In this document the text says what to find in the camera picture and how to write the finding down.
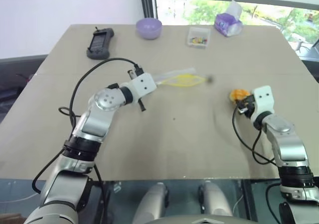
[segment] black cable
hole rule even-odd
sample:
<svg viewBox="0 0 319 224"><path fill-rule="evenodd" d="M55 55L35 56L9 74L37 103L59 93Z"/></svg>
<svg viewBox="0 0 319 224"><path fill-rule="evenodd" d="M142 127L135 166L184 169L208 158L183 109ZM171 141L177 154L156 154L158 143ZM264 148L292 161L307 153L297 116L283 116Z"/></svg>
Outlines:
<svg viewBox="0 0 319 224"><path fill-rule="evenodd" d="M238 131L237 131L237 128L236 128L236 125L235 125L235 116L236 116L236 111L238 109L238 104L236 105L235 109L234 109L234 112L233 112L233 117L232 117L232 124L233 124L233 128L234 128L234 131L235 131L235 134L237 136L237 138L240 140L240 142L246 147L248 148L250 151L252 151L254 154L258 155L259 157L265 159L268 163L271 163L273 165L276 166L276 164L273 162L274 159L270 160L268 158L266 158L265 156L261 155L260 153L256 152L255 150L253 150L251 147L249 147L246 142L240 137Z"/></svg>
<svg viewBox="0 0 319 224"><path fill-rule="evenodd" d="M259 132L258 132L257 138L255 139L255 142L254 142L253 147L252 147L252 150L253 150L253 151L252 151L252 154L253 154L254 160L255 160L257 163L259 163L259 164L261 164L261 165L266 165L266 164L269 164L269 162L268 162L268 161L266 161L266 162L261 162L261 161L259 161L259 160L256 158L256 154L255 154L255 148L256 148L256 145L257 145L257 143L258 143L258 141L259 141L259 139L260 139L261 133L262 133L262 130L260 129Z"/></svg>
<svg viewBox="0 0 319 224"><path fill-rule="evenodd" d="M59 111L61 114L64 114L64 115L66 115L66 116L70 116L70 112L69 112L69 108L68 108L68 107L61 106L61 107L58 108L58 111ZM81 117L80 115L76 115L74 112L72 112L71 115L72 115L72 116L75 116L76 118Z"/></svg>
<svg viewBox="0 0 319 224"><path fill-rule="evenodd" d="M106 196L105 196L105 191L104 191L104 187L103 187L103 181L102 181L99 169L96 166L96 164L94 164L94 170L96 172L96 176L98 176L98 180L99 180L99 183L100 183L100 186L101 186L101 192L102 192L103 202L104 202L104 219L105 219L105 223L107 223L107 219L108 219L108 213L107 213L108 212L108 202L107 202L107 199L109 200L110 198L109 198L109 195L108 195L108 198L106 198Z"/></svg>
<svg viewBox="0 0 319 224"><path fill-rule="evenodd" d="M42 173L58 158L58 156L63 152L63 149L61 149L52 159L50 162L48 162L41 171L35 176L35 178L32 180L32 189L36 193L41 193L41 191L36 187L35 183L38 180L38 178L42 175Z"/></svg>
<svg viewBox="0 0 319 224"><path fill-rule="evenodd" d="M126 58L110 58L110 59L106 59L104 61L101 61L100 63L98 63L97 65L95 65L93 68L91 68L87 73L85 73L78 81L78 83L76 84L74 90L73 90L73 93L72 93L72 96L71 96L71 100L70 100L70 105L69 105L69 113L74 113L73 112L73 103L74 103L74 98L75 98L75 94L81 84L81 82L90 74L92 73L96 68L100 67L101 65L107 63L107 62L110 62L110 61L127 61L127 62L130 62L134 65L135 68L138 68L138 65L129 60L129 59L126 59ZM72 131L71 133L73 132L75 126L76 126L76 119L73 118L72 115L70 115L70 122L71 122L71 125L72 125Z"/></svg>
<svg viewBox="0 0 319 224"><path fill-rule="evenodd" d="M268 193L269 193L269 190L272 188L272 187L275 187L275 186L279 186L280 183L273 183L271 185L269 185L267 188L266 188L266 202L267 202L267 206L268 206L268 209L271 213L271 215L274 217L274 219L276 220L276 222L278 224L280 224L280 221L278 220L278 218L276 217L275 213L273 212L273 210L271 209L271 206L270 206L270 203L269 203L269 197L268 197Z"/></svg>
<svg viewBox="0 0 319 224"><path fill-rule="evenodd" d="M100 67L101 65L107 63L107 62L110 62L110 61L127 61L129 63L132 63L134 65L135 68L139 68L139 66L129 60L129 59L126 59L126 58L110 58L110 59L107 59L107 60L104 60L104 61L101 61L100 63L98 63L97 65L95 65L93 68L91 68L88 72L86 72L81 78L80 80L77 82L74 90L73 90L73 93L72 93L72 96L71 96L71 100L70 100L70 105L69 105L69 108L67 107L59 107L58 110L60 113L64 114L64 115L67 115L70 117L70 123L71 123L71 126L72 126L72 130L71 130L71 133L70 133L70 136L69 136L69 140L72 136L72 132L76 126L76 118L77 117L80 117L80 115L76 115L74 112L73 112L73 103L74 103L74 98L75 98L75 95L76 95L76 92L81 84L81 82L90 74L92 73L95 69L97 69L98 67ZM38 178L42 175L42 173L58 158L58 156L63 152L64 149L62 149L59 153L57 153L52 159L50 162L48 162L42 169L41 171L36 175L36 177L32 180L32 188L35 192L37 193L41 193L41 191L36 187L35 183L36 181L38 180ZM108 192L108 196L106 198L105 196L105 191L104 191L104 187L103 187L103 182L102 182L102 178L101 178L101 175L100 175L100 172L96 166L96 164L94 165L94 170L96 172L96 175L98 177L98 180L99 180L99 183L100 183L100 186L101 186L101 190L102 190L102 195L103 195L103 202L104 202L104 209L105 209L105 212L104 212L104 217L105 217L105 220L107 221L107 209L108 209L108 202L110 200L110 196L111 196L111 192Z"/></svg>

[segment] small plastic box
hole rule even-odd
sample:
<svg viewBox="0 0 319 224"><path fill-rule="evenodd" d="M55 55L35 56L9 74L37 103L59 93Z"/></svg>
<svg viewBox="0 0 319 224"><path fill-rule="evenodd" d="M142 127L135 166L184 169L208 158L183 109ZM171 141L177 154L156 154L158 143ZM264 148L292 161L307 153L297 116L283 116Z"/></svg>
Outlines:
<svg viewBox="0 0 319 224"><path fill-rule="evenodd" d="M206 48L209 44L210 39L210 29L209 28L199 28L190 27L187 44L192 47Z"/></svg>

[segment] purple bowl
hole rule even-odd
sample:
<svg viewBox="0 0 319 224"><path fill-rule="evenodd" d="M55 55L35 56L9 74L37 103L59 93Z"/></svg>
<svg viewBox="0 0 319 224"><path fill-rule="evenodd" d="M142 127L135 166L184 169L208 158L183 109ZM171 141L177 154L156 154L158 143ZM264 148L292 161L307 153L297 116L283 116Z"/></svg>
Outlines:
<svg viewBox="0 0 319 224"><path fill-rule="evenodd" d="M162 24L155 18L143 18L136 23L136 31L147 40L153 40L160 36Z"/></svg>

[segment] robotic arm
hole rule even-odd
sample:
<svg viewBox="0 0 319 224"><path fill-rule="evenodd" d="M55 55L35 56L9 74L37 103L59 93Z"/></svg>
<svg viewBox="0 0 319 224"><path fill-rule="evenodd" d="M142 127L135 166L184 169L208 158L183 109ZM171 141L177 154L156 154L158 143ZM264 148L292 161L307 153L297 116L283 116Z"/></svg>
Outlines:
<svg viewBox="0 0 319 224"><path fill-rule="evenodd" d="M79 119L72 136L64 143L64 151L46 181L40 205L25 224L77 224L77 212L85 207L92 187L88 177L94 159L108 134L114 113L130 103L141 104L141 98L156 89L152 76L130 71L131 81L113 84L97 92L89 100L88 109Z"/></svg>
<svg viewBox="0 0 319 224"><path fill-rule="evenodd" d="M295 126L274 112L271 88L255 89L239 104L240 113L266 134L281 179L280 191L287 200L279 210L283 224L316 224L319 222L319 189L309 167L305 146Z"/></svg>

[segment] tissue pack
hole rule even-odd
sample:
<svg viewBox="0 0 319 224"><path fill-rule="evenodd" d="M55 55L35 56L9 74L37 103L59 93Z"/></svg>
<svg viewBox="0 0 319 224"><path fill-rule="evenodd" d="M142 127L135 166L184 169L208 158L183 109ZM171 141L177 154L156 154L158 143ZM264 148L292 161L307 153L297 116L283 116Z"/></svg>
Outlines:
<svg viewBox="0 0 319 224"><path fill-rule="evenodd" d="M243 29L243 23L239 20L242 11L242 6L232 0L226 12L216 16L214 27L224 36L239 34Z"/></svg>
<svg viewBox="0 0 319 224"><path fill-rule="evenodd" d="M228 13L221 13L216 16L214 27L224 36L233 36L241 32L243 23Z"/></svg>

